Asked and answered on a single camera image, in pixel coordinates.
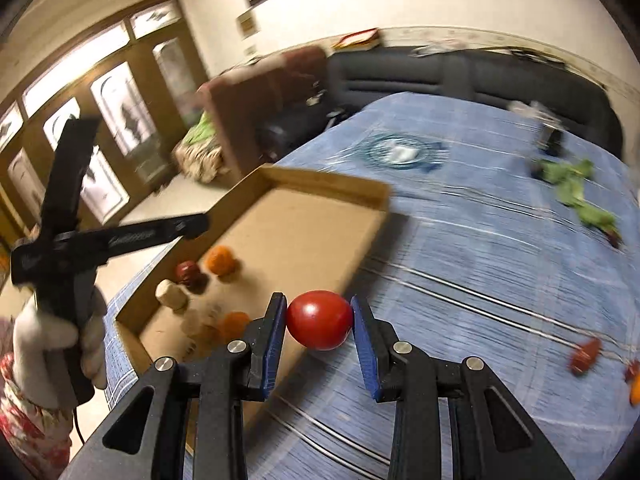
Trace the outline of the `white gloved left hand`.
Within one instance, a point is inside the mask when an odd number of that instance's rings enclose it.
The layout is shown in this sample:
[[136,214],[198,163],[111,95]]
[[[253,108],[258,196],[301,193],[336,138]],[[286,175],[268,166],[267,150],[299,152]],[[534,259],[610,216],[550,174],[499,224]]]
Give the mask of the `white gloved left hand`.
[[102,292],[95,287],[89,297],[92,317],[82,330],[71,322],[43,311],[35,295],[24,305],[14,323],[13,377],[25,398],[47,410],[65,408],[58,397],[59,388],[70,386],[68,378],[55,378],[48,370],[46,356],[80,345],[82,374],[93,388],[107,386],[105,365],[104,316],[107,306]]

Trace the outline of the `floral sleeve forearm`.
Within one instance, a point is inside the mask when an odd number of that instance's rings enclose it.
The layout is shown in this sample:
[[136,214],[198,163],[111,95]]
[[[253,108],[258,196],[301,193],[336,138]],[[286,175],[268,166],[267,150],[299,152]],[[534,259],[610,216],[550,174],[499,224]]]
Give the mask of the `floral sleeve forearm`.
[[57,479],[70,462],[71,411],[30,402],[14,380],[14,355],[1,359],[1,433],[37,479]]

